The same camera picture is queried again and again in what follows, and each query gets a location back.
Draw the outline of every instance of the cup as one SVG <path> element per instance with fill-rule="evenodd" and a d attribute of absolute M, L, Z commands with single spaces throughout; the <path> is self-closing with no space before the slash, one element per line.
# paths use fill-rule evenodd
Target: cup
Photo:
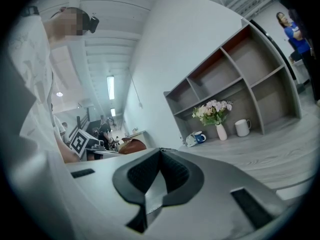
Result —
<path fill-rule="evenodd" d="M 251 129 L 251 121 L 246 119 L 241 119 L 239 121 L 235 122 L 235 129 L 236 133 L 239 137 L 247 136 L 250 133 Z"/>
<path fill-rule="evenodd" d="M 202 134 L 202 131 L 197 131 L 194 134 L 194 137 L 195 137 L 196 142 L 198 142 L 199 144 L 205 142 L 207 139 L 206 135 Z"/>

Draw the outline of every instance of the ceiling light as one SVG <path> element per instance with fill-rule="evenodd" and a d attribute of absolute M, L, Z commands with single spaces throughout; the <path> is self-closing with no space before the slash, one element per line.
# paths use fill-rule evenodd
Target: ceiling light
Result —
<path fill-rule="evenodd" d="M 111 116 L 113 117 L 116 116 L 116 110 L 114 108 L 111 108 Z"/>
<path fill-rule="evenodd" d="M 113 76 L 107 77 L 106 84 L 108 86 L 109 100 L 114 100 L 115 99 L 115 78 Z"/>

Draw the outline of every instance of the blue shirt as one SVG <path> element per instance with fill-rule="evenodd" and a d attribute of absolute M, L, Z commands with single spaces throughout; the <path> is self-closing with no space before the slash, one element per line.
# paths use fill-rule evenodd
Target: blue shirt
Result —
<path fill-rule="evenodd" d="M 294 32 L 297 32 L 297 31 L 299 31 L 299 28 L 296 25 L 296 23 L 294 23 L 294 22 L 291 22 L 291 26 L 286 26 L 284 28 L 285 34 L 290 39 L 290 41 L 292 41 L 292 43 L 294 43 L 294 45 L 296 46 L 296 48 L 298 50 L 298 53 L 303 54 L 303 53 L 310 50 L 310 46 L 305 39 L 302 39 L 299 41 L 294 38 Z"/>

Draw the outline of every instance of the vase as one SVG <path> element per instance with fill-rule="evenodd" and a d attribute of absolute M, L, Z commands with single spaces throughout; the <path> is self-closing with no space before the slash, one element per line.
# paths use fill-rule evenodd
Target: vase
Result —
<path fill-rule="evenodd" d="M 220 140 L 225 141 L 228 138 L 226 130 L 222 124 L 216 125 L 216 131 L 218 132 Z"/>

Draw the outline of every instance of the woman in blue shirt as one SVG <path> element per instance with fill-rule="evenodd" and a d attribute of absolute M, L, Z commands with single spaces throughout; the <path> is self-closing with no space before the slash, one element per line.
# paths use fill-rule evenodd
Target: woman in blue shirt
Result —
<path fill-rule="evenodd" d="M 289 22 L 282 12 L 276 14 L 279 24 L 283 27 L 285 34 L 289 40 L 295 45 L 298 53 L 301 55 L 303 63 L 308 70 L 310 82 L 312 85 L 313 96 L 317 105 L 320 105 L 320 86 L 316 85 L 315 81 L 320 78 L 319 70 L 317 68 L 316 60 L 311 54 L 310 46 L 306 39 L 303 37 L 299 27 L 294 22 Z"/>

